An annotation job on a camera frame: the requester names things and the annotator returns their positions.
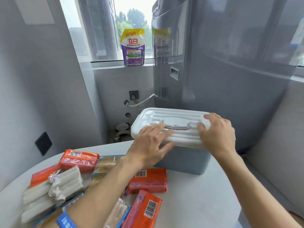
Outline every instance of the electrical outlet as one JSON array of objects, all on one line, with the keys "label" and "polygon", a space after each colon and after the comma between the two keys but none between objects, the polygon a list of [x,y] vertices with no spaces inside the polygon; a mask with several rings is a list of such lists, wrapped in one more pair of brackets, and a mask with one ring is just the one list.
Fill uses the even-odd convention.
[{"label": "electrical outlet", "polygon": [[42,156],[45,155],[52,146],[52,142],[46,132],[40,135],[40,137],[35,141],[35,144]]},{"label": "electrical outlet", "polygon": [[139,92],[138,90],[129,91],[130,100],[137,100],[139,99]]}]

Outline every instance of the tabletop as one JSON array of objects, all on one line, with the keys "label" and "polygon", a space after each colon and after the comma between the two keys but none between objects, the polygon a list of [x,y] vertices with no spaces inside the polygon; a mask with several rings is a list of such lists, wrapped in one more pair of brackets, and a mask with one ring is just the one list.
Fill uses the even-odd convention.
[{"label": "tabletop", "polygon": [[[133,141],[78,149],[100,155],[123,155]],[[63,153],[35,165],[0,192],[2,228],[19,227],[23,192],[33,173],[59,162]],[[155,194],[163,200],[155,228],[233,228],[241,206],[218,162],[212,157],[203,175],[167,170],[168,191]],[[135,195],[124,200],[129,205]]]}]

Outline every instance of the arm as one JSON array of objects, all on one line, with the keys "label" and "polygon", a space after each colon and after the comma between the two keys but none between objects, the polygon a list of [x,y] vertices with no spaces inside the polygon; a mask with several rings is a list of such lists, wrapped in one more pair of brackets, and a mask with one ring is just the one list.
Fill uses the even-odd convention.
[{"label": "arm", "polygon": [[[136,172],[152,167],[173,148],[174,144],[168,143],[159,149],[160,143],[173,133],[173,130],[167,130],[160,134],[164,127],[165,124],[142,128],[127,154],[100,183],[68,209],[67,213],[78,228],[101,227]],[[46,226],[58,227],[55,222]]]},{"label": "arm", "polygon": [[253,228],[301,228],[236,153],[230,121],[213,113],[204,117],[209,119],[211,127],[206,130],[198,123],[202,142],[226,173],[250,225]]}]

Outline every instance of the detergent bag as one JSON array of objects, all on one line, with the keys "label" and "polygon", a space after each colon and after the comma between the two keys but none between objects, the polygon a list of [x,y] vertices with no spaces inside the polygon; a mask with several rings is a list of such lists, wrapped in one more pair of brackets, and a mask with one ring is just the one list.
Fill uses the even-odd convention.
[{"label": "detergent bag", "polygon": [[125,66],[142,66],[145,61],[145,30],[125,29],[120,38]]}]

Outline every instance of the red soap package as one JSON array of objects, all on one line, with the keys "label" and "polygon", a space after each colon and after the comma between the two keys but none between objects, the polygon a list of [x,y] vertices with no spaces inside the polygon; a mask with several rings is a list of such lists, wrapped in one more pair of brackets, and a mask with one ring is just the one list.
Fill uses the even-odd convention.
[{"label": "red soap package", "polygon": [[162,199],[140,190],[122,228],[153,228]]},{"label": "red soap package", "polygon": [[131,179],[127,187],[127,194],[137,194],[139,190],[164,193],[167,189],[167,170],[165,168],[145,169],[137,172]]},{"label": "red soap package", "polygon": [[61,157],[59,164],[62,169],[78,166],[81,173],[93,172],[98,158],[98,153],[67,149]]},{"label": "red soap package", "polygon": [[34,173],[32,175],[31,184],[29,187],[32,188],[34,186],[39,185],[40,183],[47,181],[49,179],[49,176],[58,170],[60,170],[60,165],[57,163],[46,169]]}]

